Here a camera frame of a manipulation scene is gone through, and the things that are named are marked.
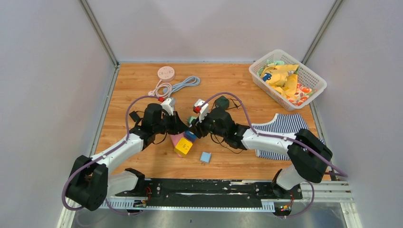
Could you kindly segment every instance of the red connector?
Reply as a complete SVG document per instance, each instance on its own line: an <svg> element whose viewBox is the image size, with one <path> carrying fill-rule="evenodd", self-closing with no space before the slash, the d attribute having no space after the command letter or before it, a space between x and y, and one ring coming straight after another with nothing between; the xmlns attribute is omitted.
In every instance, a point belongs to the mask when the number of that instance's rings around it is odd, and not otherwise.
<svg viewBox="0 0 403 228"><path fill-rule="evenodd" d="M195 108L193 108L193 111L194 111L195 113L199 113L201 109L202 109L202 108L200 108L200 106L196 106Z"/></svg>

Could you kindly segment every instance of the white laundry basket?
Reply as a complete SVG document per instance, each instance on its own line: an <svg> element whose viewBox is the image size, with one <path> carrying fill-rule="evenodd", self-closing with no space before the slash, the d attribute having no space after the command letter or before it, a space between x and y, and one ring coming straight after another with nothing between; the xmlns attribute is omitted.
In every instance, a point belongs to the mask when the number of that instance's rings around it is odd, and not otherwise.
<svg viewBox="0 0 403 228"><path fill-rule="evenodd" d="M310 96L304 103L300 106L293 105L290 101L288 101L285 97L280 95L276 90L267 85L260 76L258 75L258 71L266 64L266 60L282 60L286 64L299 64L298 68L298 82L303 86L306 86L311 89L316 89L317 91ZM256 62L254 62L249 67L249 71L252 74L252 79L255 84L257 84L261 89L263 89L269 96L271 96L275 101L277 101L281 106L283 106L287 111L293 111L294 109L303 108L305 105L309 104L313 101L319 94L323 92L326 88L327 83L323 78L319 77L319 75L315 74L312 70L310 70L307 66L303 65L301 62L287 54L285 51L276 49L267 55L263 56Z"/></svg>

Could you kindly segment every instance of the wooden tabletop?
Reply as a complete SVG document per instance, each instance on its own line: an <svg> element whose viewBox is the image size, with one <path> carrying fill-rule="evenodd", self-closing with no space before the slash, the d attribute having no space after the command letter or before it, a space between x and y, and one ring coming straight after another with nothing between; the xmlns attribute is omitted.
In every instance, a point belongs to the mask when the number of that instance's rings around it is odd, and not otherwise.
<svg viewBox="0 0 403 228"><path fill-rule="evenodd" d="M157 71L165 65L121 65L96 149L97 153L125 136L125 112L129 104L155 88L158 82ZM253 83L248 70L249 64L169 64L169 66L176 71L176 77L171 84L181 82L191 75L201 79L199 86L186 87L173 94L176 99L175 110L184 122L189 116L196 115L192 107L199 98L206 100L218 92L227 91L234 93L243 101L254 124L271 121L275 113L300 113L309 129L317 135L309 106L298 111L286 111ZM144 111L149 103L157 102L151 98L143 99L136 103L131 111ZM235 108L228 112L236 123L247 124L242 109ZM130 127L134 125L131 120L129 124ZM162 138L163 135L158 135L155 141L159 142ZM208 164L199 161L203 151L211 153L211 161ZM185 158L179 158L173 151L170 138L167 137L163 143L152 144L126 160L114 173L120 173L125 168L133 168L148 178L271 180L279 169L286 168L290 164L290 161L256 157L254 150L233 154L212 142L210 137L196 140L189 154Z"/></svg>

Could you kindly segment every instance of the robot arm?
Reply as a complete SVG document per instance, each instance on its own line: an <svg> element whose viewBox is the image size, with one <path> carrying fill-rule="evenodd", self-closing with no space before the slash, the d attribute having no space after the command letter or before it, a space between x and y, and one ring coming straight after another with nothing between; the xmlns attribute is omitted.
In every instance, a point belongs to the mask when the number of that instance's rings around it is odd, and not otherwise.
<svg viewBox="0 0 403 228"><path fill-rule="evenodd" d="M202 100L195 103L195 112L199 112L200 115L192 121L190 126L190 131L198 138L212 133L223 137L224 141L235 149L261 149L276 152L291 159L292 165L279 170L273 179L271 186L277 196L281 197L287 190L304 181L321 182L327 165L310 152L306 152L305 148L299 144L288 140L288 138L298 140L330 161L332 152L309 130L300 129L298 133L290 134L259 131L259 133L275 135L278 138L261 136L249 126L235 124L230 114L220 107L214 108L210 113L208 104L200 108L203 103Z"/></svg>
<svg viewBox="0 0 403 228"><path fill-rule="evenodd" d="M144 180L142 173L131 168L120 174L111 175L111 173L128 158L154 142L156 134L179 134L188 129L174 111L174 103L173 98L168 98L161 104L149 104L142 119L133 119L136 125L129 131L127 140L124 137L105 151L90 158L84 155L78 157L71 174L85 164L100 157L103 158L74 177L66 190L66 196L93 211L109 196L125 190L143 191L144 186L138 184L140 179Z"/></svg>

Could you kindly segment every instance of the white panel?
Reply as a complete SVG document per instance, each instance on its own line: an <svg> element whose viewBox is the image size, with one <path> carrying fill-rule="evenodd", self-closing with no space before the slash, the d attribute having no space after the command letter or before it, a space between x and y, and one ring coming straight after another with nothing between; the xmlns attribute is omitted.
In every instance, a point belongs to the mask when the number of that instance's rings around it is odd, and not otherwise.
<svg viewBox="0 0 403 228"><path fill-rule="evenodd" d="M112 64L77 0L3 2L0 31L0 227L54 228Z"/></svg>
<svg viewBox="0 0 403 228"><path fill-rule="evenodd" d="M119 61L302 60L334 0L89 0Z"/></svg>
<svg viewBox="0 0 403 228"><path fill-rule="evenodd" d="M308 67L336 164L365 228L402 227L403 1L345 1Z"/></svg>

